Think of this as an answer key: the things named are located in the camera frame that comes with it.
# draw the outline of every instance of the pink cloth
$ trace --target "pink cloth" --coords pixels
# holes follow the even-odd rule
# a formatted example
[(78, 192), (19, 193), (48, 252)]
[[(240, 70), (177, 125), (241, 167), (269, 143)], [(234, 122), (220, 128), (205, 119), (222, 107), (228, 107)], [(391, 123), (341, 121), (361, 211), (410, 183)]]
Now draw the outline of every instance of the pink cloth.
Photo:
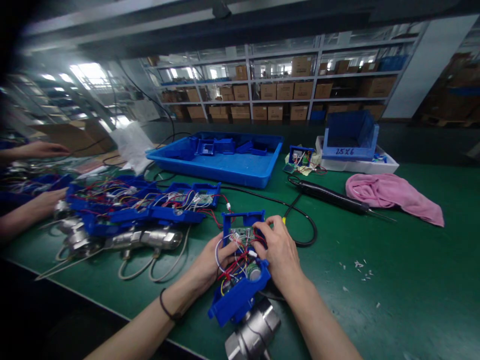
[(419, 193), (409, 182), (394, 174), (355, 174), (345, 184), (349, 198), (372, 208), (399, 205), (403, 211), (428, 223), (444, 227), (442, 208)]

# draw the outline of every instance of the wall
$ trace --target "wall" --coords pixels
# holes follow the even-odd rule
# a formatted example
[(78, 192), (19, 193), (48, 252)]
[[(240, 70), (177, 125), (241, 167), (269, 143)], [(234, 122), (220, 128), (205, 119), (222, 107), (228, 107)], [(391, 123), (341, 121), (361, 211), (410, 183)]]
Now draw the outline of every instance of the wall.
[(388, 103), (384, 118), (411, 118), (478, 15), (432, 20)]

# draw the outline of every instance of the black wire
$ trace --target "black wire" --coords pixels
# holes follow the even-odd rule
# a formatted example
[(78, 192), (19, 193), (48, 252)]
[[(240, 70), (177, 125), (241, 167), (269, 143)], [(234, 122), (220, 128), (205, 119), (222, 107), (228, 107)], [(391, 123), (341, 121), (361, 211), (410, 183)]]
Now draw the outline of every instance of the black wire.
[(132, 80), (132, 78), (127, 74), (127, 72), (125, 71), (124, 69), (124, 66), (122, 65), (122, 62), (120, 61), (120, 59), (116, 59), (116, 62), (118, 64), (118, 66), (120, 67), (120, 69), (123, 71), (123, 73), (125, 74), (125, 76), (127, 77), (128, 80), (130, 80), (130, 82), (132, 83), (132, 85), (134, 87), (136, 87), (138, 89), (138, 91), (140, 91), (143, 95), (145, 95), (148, 99), (150, 99), (150, 101), (153, 101), (155, 104), (157, 104), (160, 109), (162, 109), (165, 114), (168, 115), (168, 118), (170, 119), (170, 122), (171, 122), (171, 132), (172, 132), (172, 137), (173, 137), (173, 141), (175, 141), (175, 124), (174, 124), (174, 120), (172, 119), (172, 117), (170, 116), (170, 113), (156, 100), (152, 99), (145, 91), (143, 91), (141, 88), (139, 88), (139, 86)]
[(288, 206), (288, 207), (291, 207), (293, 210), (296, 210), (298, 211), (300, 214), (302, 214), (304, 217), (307, 218), (307, 220), (310, 222), (311, 224), (311, 227), (313, 229), (313, 236), (311, 238), (310, 241), (306, 241), (306, 242), (299, 242), (299, 241), (295, 241), (295, 244), (297, 247), (299, 248), (307, 248), (311, 245), (313, 245), (316, 241), (317, 241), (317, 236), (318, 236), (318, 230), (317, 230), (317, 226), (315, 225), (315, 222), (312, 220), (312, 218), (310, 216), (308, 216), (305, 212), (303, 212), (302, 210), (300, 210), (299, 208), (295, 207), (294, 204), (289, 204), (285, 201), (282, 201), (282, 200), (278, 200), (276, 198), (273, 198), (273, 197), (268, 197), (268, 196), (265, 196), (265, 195), (260, 195), (258, 193), (255, 193), (255, 192), (251, 192), (251, 191), (248, 191), (248, 190), (245, 190), (245, 189), (242, 189), (240, 187), (235, 187), (235, 186), (229, 186), (229, 185), (222, 185), (221, 186), (222, 189), (227, 189), (227, 190), (234, 190), (234, 191), (238, 191), (238, 192), (242, 192), (242, 193), (246, 193), (246, 194), (250, 194), (250, 195), (253, 195), (253, 196), (256, 196), (258, 198), (262, 198), (262, 199), (265, 199), (265, 200), (270, 200), (270, 201), (273, 201), (275, 203), (279, 203), (279, 204), (282, 204), (282, 205), (285, 205), (285, 206)]

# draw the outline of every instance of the human hand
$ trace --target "human hand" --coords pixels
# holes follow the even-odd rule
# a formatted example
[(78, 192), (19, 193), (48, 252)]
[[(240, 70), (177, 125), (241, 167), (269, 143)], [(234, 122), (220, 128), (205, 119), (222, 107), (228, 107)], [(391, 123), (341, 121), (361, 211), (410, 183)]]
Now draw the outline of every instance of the human hand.
[(15, 160), (56, 158), (71, 154), (70, 150), (63, 145), (43, 141), (31, 142), (10, 150)]
[(65, 199), (67, 189), (65, 187), (60, 190), (42, 192), (18, 209), (21, 210), (24, 217), (33, 217), (36, 221), (46, 219), (53, 215), (55, 205), (59, 200)]
[(297, 247), (279, 215), (270, 216), (265, 222), (253, 224), (265, 236), (268, 250), (259, 242), (252, 242), (260, 259), (270, 263), (268, 270), (276, 287), (285, 296), (305, 275), (300, 267)]
[(190, 269), (182, 276), (182, 280), (187, 282), (187, 287), (193, 292), (193, 296), (199, 297), (217, 279), (219, 266), (215, 259), (215, 248), (221, 241), (218, 247), (218, 260), (221, 266), (225, 267), (232, 263), (235, 259), (230, 257), (237, 249), (235, 242), (230, 242), (227, 246), (223, 247), (224, 233), (221, 232), (213, 239), (211, 239), (203, 248), (200, 255), (196, 258), (195, 262), (190, 266)]

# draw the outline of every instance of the blue storage bin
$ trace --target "blue storage bin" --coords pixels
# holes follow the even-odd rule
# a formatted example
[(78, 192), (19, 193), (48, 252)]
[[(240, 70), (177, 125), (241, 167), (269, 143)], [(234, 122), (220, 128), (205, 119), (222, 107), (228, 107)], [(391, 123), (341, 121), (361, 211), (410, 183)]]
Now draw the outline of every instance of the blue storage bin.
[(312, 111), (310, 113), (310, 122), (308, 124), (310, 126), (323, 125), (325, 122), (326, 113), (326, 111)]
[[(195, 154), (191, 159), (180, 159), (168, 155), (178, 154), (181, 151), (195, 152), (193, 139), (198, 141), (233, 139), (237, 145), (251, 141), (253, 144), (265, 145), (266, 148), (261, 151), (266, 150), (266, 153), (264, 156), (238, 152), (234, 154), (215, 153), (213, 156)], [(146, 154), (146, 157), (170, 172), (263, 189), (272, 176), (283, 141), (282, 136), (202, 131), (151, 151)]]
[(328, 116), (323, 142), (323, 159), (371, 161), (379, 126), (369, 111), (335, 112)]

